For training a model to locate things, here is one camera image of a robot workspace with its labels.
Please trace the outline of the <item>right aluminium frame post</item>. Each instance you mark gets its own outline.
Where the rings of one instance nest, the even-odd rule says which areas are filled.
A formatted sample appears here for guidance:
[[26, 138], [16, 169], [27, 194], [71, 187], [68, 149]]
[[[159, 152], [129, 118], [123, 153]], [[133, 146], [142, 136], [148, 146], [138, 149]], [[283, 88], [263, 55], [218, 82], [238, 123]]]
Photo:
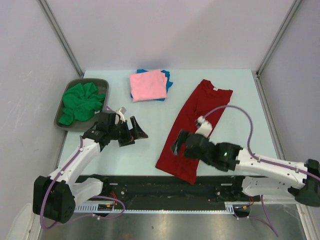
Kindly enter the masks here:
[[299, 10], [301, 4], [304, 2], [304, 0], [294, 0], [292, 5], [290, 6], [287, 14], [284, 17], [284, 20], [282, 21], [278, 31], [275, 34], [275, 37], [273, 38], [271, 45], [269, 46], [269, 48], [267, 49], [266, 54], [264, 55], [262, 62], [260, 63], [259, 67], [257, 68], [257, 70], [255, 71], [255, 74], [259, 77], [267, 63], [269, 62], [270, 58], [272, 57], [274, 51], [276, 50], [276, 48], [278, 47], [278, 45], [280, 44], [283, 36], [285, 35], [289, 25], [291, 24], [294, 16], [296, 15], [297, 11]]

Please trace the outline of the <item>left aluminium frame post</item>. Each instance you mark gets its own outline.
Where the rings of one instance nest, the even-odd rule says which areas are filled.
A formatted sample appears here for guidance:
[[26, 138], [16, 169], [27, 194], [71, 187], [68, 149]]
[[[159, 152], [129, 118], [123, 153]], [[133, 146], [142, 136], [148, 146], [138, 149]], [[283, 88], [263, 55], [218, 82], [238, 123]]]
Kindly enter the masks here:
[[36, 1], [42, 10], [45, 18], [47, 19], [51, 29], [53, 30], [56, 38], [58, 39], [62, 49], [64, 50], [68, 60], [70, 61], [72, 67], [74, 68], [77, 75], [82, 78], [84, 76], [84, 71], [82, 70], [79, 62], [76, 59], [76, 56], [74, 52], [72, 51], [72, 48], [70, 44], [68, 43], [67, 38], [65, 37], [65, 34], [63, 33], [63, 30], [61, 29], [49, 3], [47, 0], [37, 0]]

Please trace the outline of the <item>grey plastic tray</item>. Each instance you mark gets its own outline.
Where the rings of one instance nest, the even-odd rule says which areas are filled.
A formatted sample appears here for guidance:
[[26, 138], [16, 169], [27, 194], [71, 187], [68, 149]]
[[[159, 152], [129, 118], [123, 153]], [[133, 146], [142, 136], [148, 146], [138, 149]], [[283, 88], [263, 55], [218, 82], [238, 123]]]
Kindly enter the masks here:
[[[78, 83], [82, 83], [82, 84], [94, 83], [98, 88], [98, 93], [99, 94], [105, 93], [105, 100], [104, 100], [103, 107], [102, 107], [102, 110], [103, 110], [103, 108], [107, 105], [107, 102], [108, 102], [109, 83], [106, 80], [100, 79], [100, 78], [80, 78], [80, 79], [75, 79], [75, 80], [72, 80], [71, 82], [68, 83], [67, 87], [65, 88], [64, 93], [68, 89], [74, 87]], [[99, 112], [96, 112], [95, 115], [91, 119], [89, 119], [88, 121], [84, 121], [84, 122], [76, 121], [76, 122], [72, 123], [71, 125], [63, 125], [63, 124], [58, 123], [59, 118], [63, 114], [63, 111], [62, 111], [63, 107], [64, 107], [64, 104], [63, 104], [63, 100], [61, 99], [59, 107], [58, 107], [58, 110], [56, 112], [54, 123], [60, 129], [63, 129], [65, 131], [72, 131], [72, 132], [83, 132], [83, 131], [86, 131], [88, 128], [90, 128], [98, 120], [99, 114], [102, 111], [101, 110]]]

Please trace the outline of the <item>right aluminium side rail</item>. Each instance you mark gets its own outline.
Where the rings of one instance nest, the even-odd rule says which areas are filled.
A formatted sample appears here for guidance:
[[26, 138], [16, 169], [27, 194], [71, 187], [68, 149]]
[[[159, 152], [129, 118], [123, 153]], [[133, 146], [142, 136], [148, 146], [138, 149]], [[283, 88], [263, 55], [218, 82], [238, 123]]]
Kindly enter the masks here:
[[257, 93], [260, 98], [261, 106], [262, 106], [262, 109], [263, 109], [263, 112], [264, 112], [264, 115], [266, 118], [266, 122], [268, 125], [268, 129], [269, 129], [269, 132], [271, 135], [271, 139], [272, 139], [272, 143], [273, 143], [276, 155], [279, 159], [286, 160], [287, 158], [286, 158], [284, 150], [283, 150], [280, 136], [278, 134], [278, 131], [277, 131], [277, 128], [276, 128], [276, 125], [274, 122], [274, 118], [272, 116], [272, 112], [270, 109], [270, 105], [268, 103], [267, 96], [264, 91], [260, 76], [258, 75], [258, 73], [256, 71], [252, 71], [251, 73], [252, 73], [252, 76], [253, 76], [253, 79], [255, 82]]

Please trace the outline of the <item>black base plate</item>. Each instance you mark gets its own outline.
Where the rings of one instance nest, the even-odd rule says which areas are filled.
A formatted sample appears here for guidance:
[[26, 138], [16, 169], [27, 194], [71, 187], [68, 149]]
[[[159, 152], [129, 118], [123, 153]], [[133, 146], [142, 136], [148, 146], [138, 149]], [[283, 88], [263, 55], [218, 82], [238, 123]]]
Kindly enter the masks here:
[[122, 210], [217, 210], [223, 203], [249, 204], [260, 197], [243, 193], [244, 176], [200, 176], [195, 184], [173, 176], [101, 176], [102, 192], [89, 199]]

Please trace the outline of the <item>green t shirt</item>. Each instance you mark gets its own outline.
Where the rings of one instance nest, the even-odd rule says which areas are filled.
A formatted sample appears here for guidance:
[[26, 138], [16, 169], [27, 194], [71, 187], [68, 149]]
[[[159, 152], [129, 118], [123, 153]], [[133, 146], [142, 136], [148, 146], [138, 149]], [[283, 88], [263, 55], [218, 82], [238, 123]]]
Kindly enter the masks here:
[[76, 84], [62, 96], [62, 116], [58, 123], [69, 126], [76, 121], [90, 120], [96, 112], [102, 110], [105, 98], [106, 94], [99, 93], [93, 82]]

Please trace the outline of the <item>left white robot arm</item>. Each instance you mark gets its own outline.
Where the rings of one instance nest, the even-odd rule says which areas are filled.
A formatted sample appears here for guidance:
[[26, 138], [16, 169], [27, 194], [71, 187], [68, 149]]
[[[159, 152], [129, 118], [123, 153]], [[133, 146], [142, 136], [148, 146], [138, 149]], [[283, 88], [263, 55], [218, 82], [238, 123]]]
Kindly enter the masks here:
[[39, 176], [34, 181], [33, 213], [42, 219], [65, 224], [76, 207], [85, 201], [95, 197], [107, 199], [111, 188], [100, 177], [91, 176], [79, 184], [76, 180], [111, 141], [117, 141], [120, 147], [124, 147], [149, 137], [134, 116], [130, 121], [132, 127], [128, 126], [120, 110], [100, 113], [93, 126], [79, 137], [79, 145], [66, 162], [48, 176]]

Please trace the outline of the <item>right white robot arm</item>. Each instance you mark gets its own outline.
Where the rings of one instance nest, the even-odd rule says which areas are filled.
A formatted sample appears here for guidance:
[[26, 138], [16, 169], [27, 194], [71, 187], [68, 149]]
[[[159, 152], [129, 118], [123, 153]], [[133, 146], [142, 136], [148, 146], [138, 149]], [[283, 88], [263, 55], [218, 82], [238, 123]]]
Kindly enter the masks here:
[[320, 205], [320, 163], [314, 159], [306, 162], [293, 162], [270, 158], [240, 145], [229, 142], [213, 143], [199, 133], [180, 131], [171, 145], [173, 155], [182, 153], [184, 157], [201, 160], [222, 172], [244, 171], [261, 175], [272, 180], [269, 186], [243, 180], [230, 188], [231, 196], [242, 201], [247, 196], [272, 195], [283, 191], [284, 195], [303, 205]]

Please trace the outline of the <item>aluminium frame post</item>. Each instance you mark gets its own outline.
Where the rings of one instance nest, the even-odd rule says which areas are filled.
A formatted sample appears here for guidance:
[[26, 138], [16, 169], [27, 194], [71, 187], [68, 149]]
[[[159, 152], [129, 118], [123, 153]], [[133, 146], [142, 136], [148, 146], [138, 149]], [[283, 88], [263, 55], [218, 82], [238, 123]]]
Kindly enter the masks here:
[[70, 44], [68, 43], [67, 38], [65, 37], [65, 34], [63, 33], [63, 30], [61, 29], [49, 3], [47, 0], [37, 0], [36, 1], [42, 10], [45, 18], [47, 19], [51, 29], [53, 30], [56, 38], [58, 39], [62, 49], [64, 50], [68, 60], [70, 61], [72, 67], [74, 68], [77, 75], [82, 78], [84, 76], [84, 71], [82, 70], [79, 62], [76, 59], [76, 56], [74, 52], [72, 51], [72, 48]]
[[284, 20], [282, 21], [278, 31], [275, 34], [275, 37], [273, 38], [271, 45], [269, 46], [269, 48], [267, 49], [266, 54], [264, 55], [262, 62], [260, 63], [259, 67], [257, 68], [257, 70], [255, 71], [255, 74], [259, 77], [267, 63], [269, 62], [270, 58], [272, 57], [274, 51], [276, 50], [276, 48], [278, 47], [278, 45], [280, 44], [283, 36], [285, 35], [289, 25], [291, 24], [294, 16], [296, 15], [297, 11], [299, 10], [301, 4], [304, 2], [304, 0], [294, 0], [292, 5], [290, 6], [287, 14], [284, 17]]

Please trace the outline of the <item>red t shirt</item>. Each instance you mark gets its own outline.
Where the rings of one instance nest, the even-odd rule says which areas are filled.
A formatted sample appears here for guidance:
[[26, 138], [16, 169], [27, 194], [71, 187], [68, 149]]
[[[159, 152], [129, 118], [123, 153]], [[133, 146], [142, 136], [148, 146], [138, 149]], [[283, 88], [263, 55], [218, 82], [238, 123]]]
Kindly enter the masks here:
[[192, 133], [197, 130], [196, 120], [200, 116], [217, 107], [228, 105], [232, 94], [231, 89], [216, 88], [209, 80], [202, 80], [177, 115], [155, 167], [189, 184], [194, 184], [199, 160], [186, 158], [183, 153], [173, 155], [171, 146], [181, 130]]

